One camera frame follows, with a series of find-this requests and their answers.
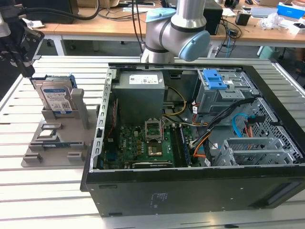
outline motherboard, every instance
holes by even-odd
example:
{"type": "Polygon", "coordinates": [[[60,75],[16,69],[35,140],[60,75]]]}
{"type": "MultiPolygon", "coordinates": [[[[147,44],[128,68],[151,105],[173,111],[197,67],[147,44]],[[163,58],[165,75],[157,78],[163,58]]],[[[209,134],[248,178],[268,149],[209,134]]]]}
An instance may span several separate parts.
{"type": "Polygon", "coordinates": [[[107,150],[103,168],[177,167],[182,160],[184,164],[189,165],[189,143],[192,140],[193,135],[188,126],[162,126],[161,128],[158,125],[121,126],[118,150],[107,150]],[[153,136],[158,135],[161,136],[160,139],[152,139],[153,136]],[[177,138],[182,146],[177,145],[177,138]],[[182,159],[175,158],[176,155],[173,152],[177,149],[182,151],[182,159]]]}

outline green motherboard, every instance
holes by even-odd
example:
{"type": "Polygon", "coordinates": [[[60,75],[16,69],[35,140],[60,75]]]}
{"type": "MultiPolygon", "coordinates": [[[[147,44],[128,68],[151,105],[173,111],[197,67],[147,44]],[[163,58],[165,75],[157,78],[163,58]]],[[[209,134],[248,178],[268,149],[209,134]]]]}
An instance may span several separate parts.
{"type": "MultiPolygon", "coordinates": [[[[173,145],[171,140],[170,127],[165,126],[162,133],[163,141],[150,141],[145,139],[144,126],[122,126],[119,132],[119,150],[106,152],[105,169],[129,168],[128,163],[139,162],[160,162],[174,163],[173,145]]],[[[157,135],[158,129],[149,128],[148,134],[157,135]]],[[[183,128],[185,141],[187,144],[193,139],[191,129],[187,126],[183,128]]]]}

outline plastic bag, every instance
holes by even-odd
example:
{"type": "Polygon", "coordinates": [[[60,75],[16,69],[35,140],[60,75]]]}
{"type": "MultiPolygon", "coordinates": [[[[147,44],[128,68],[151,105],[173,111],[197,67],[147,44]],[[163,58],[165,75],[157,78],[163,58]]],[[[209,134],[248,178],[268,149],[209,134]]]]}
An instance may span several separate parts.
{"type": "Polygon", "coordinates": [[[262,18],[258,22],[263,30],[267,29],[280,29],[279,25],[281,24],[284,18],[280,17],[277,13],[272,13],[268,18],[262,18]]]}

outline slotted aluminum table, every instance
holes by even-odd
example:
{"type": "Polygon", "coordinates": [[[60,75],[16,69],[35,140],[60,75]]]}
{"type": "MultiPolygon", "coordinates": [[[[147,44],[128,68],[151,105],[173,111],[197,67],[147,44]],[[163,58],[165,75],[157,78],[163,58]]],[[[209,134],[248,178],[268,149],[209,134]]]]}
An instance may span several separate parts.
{"type": "MultiPolygon", "coordinates": [[[[84,101],[101,101],[108,62],[138,62],[133,57],[43,56],[37,73],[73,73],[84,101]]],[[[260,59],[199,59],[196,63],[253,65],[305,130],[305,92],[277,63],[260,59]]],[[[42,103],[28,79],[20,76],[0,103],[0,229],[95,228],[173,229],[305,228],[305,191],[276,209],[102,219],[89,193],[79,191],[82,167],[22,168],[22,156],[38,126],[42,103]]]]}

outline blue cable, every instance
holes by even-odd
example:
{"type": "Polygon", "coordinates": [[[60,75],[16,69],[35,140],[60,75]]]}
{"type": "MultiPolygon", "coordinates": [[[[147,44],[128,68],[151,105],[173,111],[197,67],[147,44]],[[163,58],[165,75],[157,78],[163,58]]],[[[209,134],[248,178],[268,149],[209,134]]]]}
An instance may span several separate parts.
{"type": "Polygon", "coordinates": [[[229,48],[230,48],[230,31],[228,31],[229,32],[229,40],[228,40],[228,42],[227,42],[227,53],[225,54],[225,57],[227,58],[227,56],[228,56],[228,53],[229,53],[229,48]]]}
{"type": "Polygon", "coordinates": [[[237,129],[237,126],[236,126],[236,117],[237,116],[240,116],[240,115],[242,115],[242,116],[244,116],[245,118],[248,118],[248,115],[246,115],[245,113],[238,113],[238,114],[236,114],[236,115],[234,115],[233,116],[233,118],[232,118],[232,126],[233,126],[233,129],[234,129],[234,131],[236,132],[236,134],[239,136],[239,137],[243,137],[243,135],[240,133],[240,131],[237,129]]]}

